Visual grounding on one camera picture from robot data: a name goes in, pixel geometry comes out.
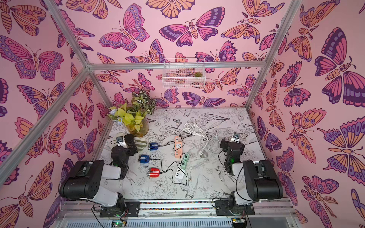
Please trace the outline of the white power strip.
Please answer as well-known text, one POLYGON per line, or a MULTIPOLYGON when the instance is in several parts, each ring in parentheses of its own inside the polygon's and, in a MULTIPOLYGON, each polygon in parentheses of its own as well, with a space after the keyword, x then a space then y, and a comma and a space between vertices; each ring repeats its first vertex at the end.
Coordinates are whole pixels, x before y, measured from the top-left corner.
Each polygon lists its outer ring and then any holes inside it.
POLYGON ((181 170, 180 168, 177 168, 176 172, 175 172, 175 178, 179 179, 179 180, 183 180, 185 177, 185 172, 184 170, 181 170))

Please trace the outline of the orange power strip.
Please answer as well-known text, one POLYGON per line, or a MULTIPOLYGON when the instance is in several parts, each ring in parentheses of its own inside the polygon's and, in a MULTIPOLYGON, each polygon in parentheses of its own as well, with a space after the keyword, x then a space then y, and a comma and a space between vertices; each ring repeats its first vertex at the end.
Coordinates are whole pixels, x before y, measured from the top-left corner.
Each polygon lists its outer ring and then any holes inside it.
POLYGON ((181 154, 182 154, 182 147, 184 145, 184 142, 181 142, 181 143, 175 143, 175 140, 174 140, 174 144, 175 144, 175 147, 173 149, 173 152, 174 152, 174 155, 175 155, 175 158, 179 159, 181 154))

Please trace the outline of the green charger adapter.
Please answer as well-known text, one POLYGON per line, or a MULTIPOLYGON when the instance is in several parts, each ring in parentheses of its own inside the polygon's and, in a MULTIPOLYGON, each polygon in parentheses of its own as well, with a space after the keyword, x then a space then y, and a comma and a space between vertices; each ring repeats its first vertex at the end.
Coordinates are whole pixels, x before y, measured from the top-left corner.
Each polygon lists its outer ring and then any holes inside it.
POLYGON ((189 154, 184 154, 183 157, 182 157, 182 159, 184 161, 188 162, 189 161, 189 154))
POLYGON ((186 170, 186 167, 187 167, 187 161, 182 161, 180 168, 182 170, 186 170))

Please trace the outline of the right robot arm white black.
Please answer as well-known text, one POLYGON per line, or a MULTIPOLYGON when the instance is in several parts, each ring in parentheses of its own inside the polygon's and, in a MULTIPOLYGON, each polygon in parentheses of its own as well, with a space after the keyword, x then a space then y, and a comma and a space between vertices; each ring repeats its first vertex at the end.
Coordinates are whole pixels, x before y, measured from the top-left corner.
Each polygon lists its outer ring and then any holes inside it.
POLYGON ((245 145, 240 141, 238 133, 234 133, 229 141, 223 138, 220 148, 226 153, 225 171, 234 176, 236 181, 235 189, 228 199, 212 199, 212 206, 218 216, 254 215, 254 203, 283 197, 283 188, 271 162, 240 160, 245 145))

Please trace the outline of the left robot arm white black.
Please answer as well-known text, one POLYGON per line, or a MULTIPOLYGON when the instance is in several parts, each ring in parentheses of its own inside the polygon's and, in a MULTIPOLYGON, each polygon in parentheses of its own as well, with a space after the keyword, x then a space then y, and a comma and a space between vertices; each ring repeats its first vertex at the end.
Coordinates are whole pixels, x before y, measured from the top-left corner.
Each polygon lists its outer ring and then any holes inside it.
POLYGON ((129 170, 129 157, 137 154, 132 134, 118 136, 111 151, 111 164, 103 160, 78 161, 61 181, 59 194, 69 200, 91 201, 101 206, 100 216, 120 217, 128 213, 121 193, 101 185, 103 180, 123 180, 129 170))

